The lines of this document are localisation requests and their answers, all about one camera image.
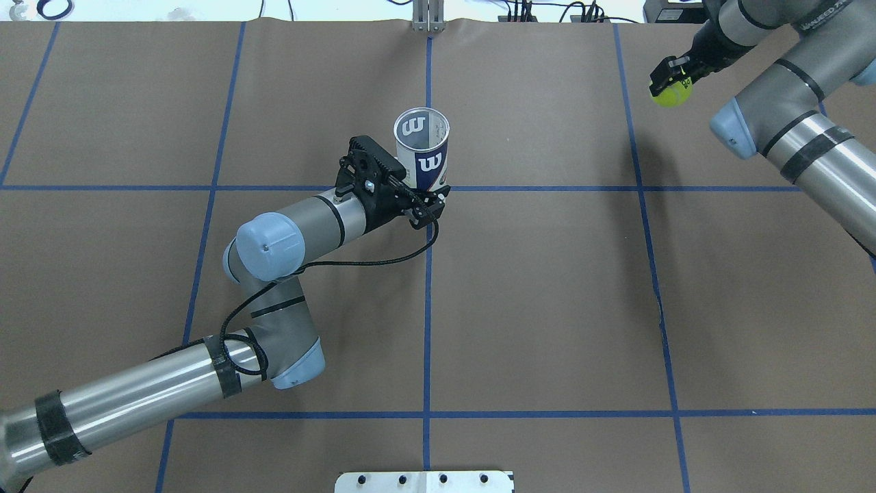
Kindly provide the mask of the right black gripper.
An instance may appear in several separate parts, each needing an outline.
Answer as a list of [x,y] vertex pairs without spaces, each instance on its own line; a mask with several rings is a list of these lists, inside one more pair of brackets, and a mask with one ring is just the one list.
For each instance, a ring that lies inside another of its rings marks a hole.
[[743,46],[731,40],[718,22],[709,20],[695,34],[691,49],[681,57],[661,60],[649,75],[652,97],[674,84],[691,87],[691,77],[704,77],[733,65],[743,56]]

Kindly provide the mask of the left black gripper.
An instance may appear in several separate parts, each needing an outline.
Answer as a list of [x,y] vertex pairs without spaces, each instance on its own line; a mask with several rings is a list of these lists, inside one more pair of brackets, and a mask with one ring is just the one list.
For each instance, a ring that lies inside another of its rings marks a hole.
[[404,184],[406,176],[404,166],[373,138],[352,137],[335,180],[335,210],[344,233],[363,235],[404,215],[414,229],[438,221],[450,185],[413,190]]

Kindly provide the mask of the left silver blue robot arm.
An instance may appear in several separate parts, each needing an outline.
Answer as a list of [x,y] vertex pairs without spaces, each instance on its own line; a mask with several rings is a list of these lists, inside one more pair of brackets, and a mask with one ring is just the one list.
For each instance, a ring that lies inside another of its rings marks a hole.
[[216,328],[144,363],[74,389],[56,389],[2,413],[2,490],[25,491],[35,475],[93,453],[204,405],[234,399],[269,381],[289,389],[325,368],[322,341],[300,283],[319,266],[388,266],[422,255],[376,261],[329,256],[404,219],[436,225],[451,187],[445,144],[391,153],[355,136],[326,190],[245,221],[221,255],[243,294]]

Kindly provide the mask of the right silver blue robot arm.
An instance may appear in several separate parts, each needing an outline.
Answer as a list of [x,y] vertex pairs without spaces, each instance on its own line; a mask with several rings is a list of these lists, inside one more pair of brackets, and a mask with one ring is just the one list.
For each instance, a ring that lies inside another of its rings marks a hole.
[[681,103],[695,82],[791,26],[797,44],[732,97],[710,130],[738,158],[769,160],[874,255],[874,153],[819,110],[847,82],[874,82],[873,1],[706,1],[704,8],[709,18],[689,50],[651,72],[653,100]]

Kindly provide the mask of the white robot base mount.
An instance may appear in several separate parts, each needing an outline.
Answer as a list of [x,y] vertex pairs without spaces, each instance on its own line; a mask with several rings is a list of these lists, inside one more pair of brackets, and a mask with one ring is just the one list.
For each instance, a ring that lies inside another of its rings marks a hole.
[[512,472],[444,470],[350,472],[339,475],[335,492],[514,492]]

